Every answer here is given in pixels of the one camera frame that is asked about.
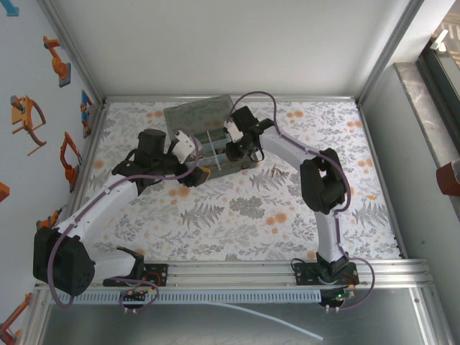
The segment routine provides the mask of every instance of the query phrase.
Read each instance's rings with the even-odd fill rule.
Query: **metal bracket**
[[[167,282],[167,264],[145,264],[144,279],[153,282],[158,287],[166,286]],[[108,288],[128,287],[125,282],[116,282],[112,279],[105,279],[102,282],[103,286]]]
[[[449,33],[448,30],[443,30],[439,34],[438,38],[433,42],[433,44],[430,46],[430,49],[432,50],[437,50],[439,52],[446,52],[446,44],[443,42],[444,38],[446,38],[446,35]]]
[[[306,286],[306,285],[325,285],[324,282],[321,282],[321,278],[318,272],[318,263],[311,262],[307,264],[303,263],[296,263],[293,265],[295,271],[295,282],[298,286]],[[344,285],[358,285],[359,284],[359,277],[358,277],[358,269],[354,262],[349,262],[342,271],[340,271],[338,275],[338,279],[336,282],[327,284],[333,286],[344,286]]]

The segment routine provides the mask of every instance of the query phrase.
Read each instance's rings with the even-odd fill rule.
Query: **metal post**
[[[412,23],[422,4],[423,0],[409,0],[409,3],[405,7],[400,20],[397,22],[396,27],[393,29],[387,44],[384,46],[382,53],[380,53],[374,68],[372,69],[368,79],[366,80],[366,83],[364,84],[362,92],[358,98],[359,104],[364,104],[364,102],[369,97],[369,94],[374,88],[375,83],[379,80],[382,72],[387,67],[390,58],[396,51],[397,46],[400,44],[401,39],[403,38],[405,32],[408,30],[410,23]]]

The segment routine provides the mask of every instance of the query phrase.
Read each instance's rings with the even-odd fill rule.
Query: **blue sticker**
[[[6,15],[8,17],[18,17],[19,7],[13,6],[11,0],[0,0],[3,7],[6,9]]]

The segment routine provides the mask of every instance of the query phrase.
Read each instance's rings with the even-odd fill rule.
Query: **white wall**
[[[459,220],[439,190],[436,164],[393,67],[363,108],[405,248],[409,257],[428,260],[451,331],[460,341]]]
[[[11,195],[0,202],[0,323],[31,291],[35,222],[69,203],[69,186],[60,164],[60,145],[69,132],[82,155],[90,138],[83,139],[80,102],[82,80],[75,69],[71,84],[58,87],[58,76],[51,66],[51,54],[42,37],[54,38],[36,1],[14,0],[19,17],[7,17],[0,6],[0,182]],[[63,61],[68,56],[58,48]],[[25,131],[12,134],[10,96],[28,95],[43,110],[47,123],[36,131],[47,144],[31,156],[35,147]],[[38,123],[38,115],[32,112]],[[72,165],[75,155],[68,149]]]
[[[53,0],[106,95],[357,95],[408,0]]]

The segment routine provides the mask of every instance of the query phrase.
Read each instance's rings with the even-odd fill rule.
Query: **white cable tray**
[[[74,299],[74,304],[84,305],[113,305],[118,304],[120,290],[99,290],[84,292]],[[58,294],[64,303],[68,303],[69,295]],[[149,301],[155,292],[145,295]],[[131,304],[143,304],[140,301],[129,301]],[[215,303],[319,303],[321,302],[320,290],[161,290],[160,297],[155,304],[204,304]]]

